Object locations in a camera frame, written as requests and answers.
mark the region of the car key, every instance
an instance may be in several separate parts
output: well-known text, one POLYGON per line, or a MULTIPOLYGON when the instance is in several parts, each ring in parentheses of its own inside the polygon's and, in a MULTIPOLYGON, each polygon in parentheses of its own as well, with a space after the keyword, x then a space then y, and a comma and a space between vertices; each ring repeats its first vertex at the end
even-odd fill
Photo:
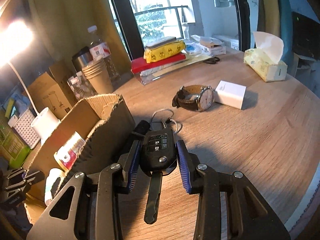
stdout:
POLYGON ((177 149, 170 128, 151 131, 145 135, 140 154, 140 168, 151 177, 144 221, 153 224, 157 220, 162 176, 177 167, 177 149))

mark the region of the white basket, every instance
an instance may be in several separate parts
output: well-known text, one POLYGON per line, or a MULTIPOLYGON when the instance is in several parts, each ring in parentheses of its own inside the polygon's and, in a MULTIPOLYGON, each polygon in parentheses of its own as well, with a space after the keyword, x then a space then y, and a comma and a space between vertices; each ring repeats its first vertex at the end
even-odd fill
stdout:
POLYGON ((19 118, 17 123, 13 126, 21 138, 30 146, 31 149, 36 147, 40 141, 40 137, 36 134, 35 130, 31 128, 31 123, 34 120, 34 115, 28 109, 19 118))

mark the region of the white plastic bottle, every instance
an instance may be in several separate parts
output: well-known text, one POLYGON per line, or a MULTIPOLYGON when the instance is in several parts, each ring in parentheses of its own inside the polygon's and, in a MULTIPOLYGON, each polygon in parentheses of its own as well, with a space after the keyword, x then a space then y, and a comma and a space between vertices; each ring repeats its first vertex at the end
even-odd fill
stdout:
POLYGON ((44 203, 49 206, 49 204, 52 201, 52 194, 51 194, 51 188, 57 178, 63 178, 64 177, 64 172, 60 169, 53 168, 49 172, 49 176, 47 177, 45 181, 45 193, 44 193, 44 203))
POLYGON ((96 25, 89 27, 88 32, 91 35, 90 53, 93 59, 97 59, 98 57, 102 56, 106 63, 110 80, 114 81, 119 79, 119 73, 117 72, 115 65, 111 60, 110 48, 108 44, 98 36, 96 25))

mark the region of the black scissors handle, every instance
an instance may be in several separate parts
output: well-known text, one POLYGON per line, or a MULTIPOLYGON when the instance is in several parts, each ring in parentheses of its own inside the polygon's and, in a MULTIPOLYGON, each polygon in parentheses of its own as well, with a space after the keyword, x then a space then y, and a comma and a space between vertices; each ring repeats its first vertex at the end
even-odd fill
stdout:
POLYGON ((209 59, 204 60, 203 62, 206 64, 216 64, 217 62, 220 61, 220 58, 218 57, 211 57, 209 59))

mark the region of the watch face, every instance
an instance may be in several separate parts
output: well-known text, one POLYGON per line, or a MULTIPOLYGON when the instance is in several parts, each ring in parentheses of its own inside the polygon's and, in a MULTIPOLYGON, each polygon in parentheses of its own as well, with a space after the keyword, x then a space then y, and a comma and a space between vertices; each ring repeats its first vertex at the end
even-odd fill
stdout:
POLYGON ((213 92, 211 89, 206 89, 200 97, 200 110, 207 110, 213 102, 213 92))

